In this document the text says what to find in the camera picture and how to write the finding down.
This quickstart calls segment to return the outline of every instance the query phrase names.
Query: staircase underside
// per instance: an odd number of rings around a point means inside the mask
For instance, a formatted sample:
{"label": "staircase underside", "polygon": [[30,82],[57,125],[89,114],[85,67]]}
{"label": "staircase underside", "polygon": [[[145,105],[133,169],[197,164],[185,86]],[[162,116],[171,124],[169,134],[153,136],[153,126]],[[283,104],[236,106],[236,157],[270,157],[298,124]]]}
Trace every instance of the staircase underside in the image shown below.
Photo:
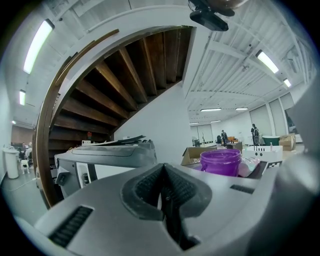
{"label": "staircase underside", "polygon": [[139,110],[182,80],[192,27],[170,28],[108,56],[68,91],[52,118],[49,162],[88,140],[110,137]]}

